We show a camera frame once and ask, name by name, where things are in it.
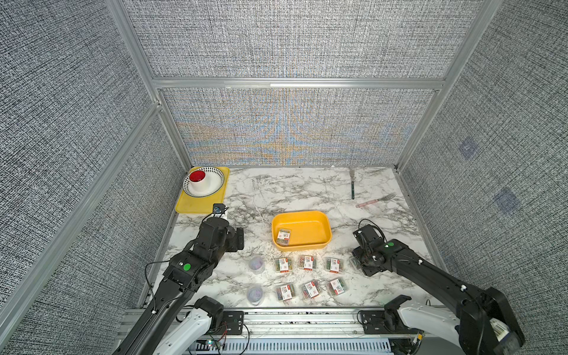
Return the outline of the round clear clip jar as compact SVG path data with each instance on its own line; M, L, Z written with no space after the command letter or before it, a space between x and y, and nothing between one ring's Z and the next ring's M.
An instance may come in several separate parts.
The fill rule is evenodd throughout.
M253 255L248 261L248 267L255 274L262 273L266 268L266 263L260 255Z

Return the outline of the clear paper clip box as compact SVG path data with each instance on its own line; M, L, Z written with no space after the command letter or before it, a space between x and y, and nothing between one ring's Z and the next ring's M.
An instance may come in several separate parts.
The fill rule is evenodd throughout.
M292 270L291 259L288 258L288 257L275 258L275 261L273 262L273 264L275 265L275 272L277 272L279 274L289 273Z

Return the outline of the paper clip box front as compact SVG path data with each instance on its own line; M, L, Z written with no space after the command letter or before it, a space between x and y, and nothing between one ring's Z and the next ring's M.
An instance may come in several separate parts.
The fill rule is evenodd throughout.
M301 291L305 299L314 299L320 296L321 292L319 289L319 282L317 280L311 280L301 285Z

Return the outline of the yellow plastic storage box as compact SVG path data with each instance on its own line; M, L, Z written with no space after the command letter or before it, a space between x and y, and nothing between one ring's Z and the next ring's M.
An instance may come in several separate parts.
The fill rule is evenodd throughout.
M287 246L277 242L281 230L290 232ZM272 220L272 240L282 252L307 251L325 248L333 239L328 217L321 211L286 212Z

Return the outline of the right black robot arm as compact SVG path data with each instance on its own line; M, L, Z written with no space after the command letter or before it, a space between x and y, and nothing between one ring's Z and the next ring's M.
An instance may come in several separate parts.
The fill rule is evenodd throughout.
M399 295L380 316L363 317L366 333L424 331L453 343L465 354L514 354L526 343L507 297L495 288L482 289L459 280L420 257L397 239L387 240L372 224L353 233L352 251L365 276L391 272L418 285L439 300L442 308Z

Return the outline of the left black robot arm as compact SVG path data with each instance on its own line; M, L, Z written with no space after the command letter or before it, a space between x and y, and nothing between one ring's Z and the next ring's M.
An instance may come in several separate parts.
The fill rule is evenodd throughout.
M197 237L170 259L152 303L114 353L152 354L182 308L212 276L224 254L242 249L242 228L230 226L221 217L204 220Z

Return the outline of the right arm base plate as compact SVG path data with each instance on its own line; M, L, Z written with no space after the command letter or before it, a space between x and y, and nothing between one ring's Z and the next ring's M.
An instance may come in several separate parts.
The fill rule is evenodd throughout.
M362 326L364 334L395 333L398 320L392 311L358 311L357 321Z

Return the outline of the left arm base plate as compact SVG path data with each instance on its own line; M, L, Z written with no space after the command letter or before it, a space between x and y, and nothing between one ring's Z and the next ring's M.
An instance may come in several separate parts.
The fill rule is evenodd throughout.
M245 312L223 312L218 335L241 335L243 333Z

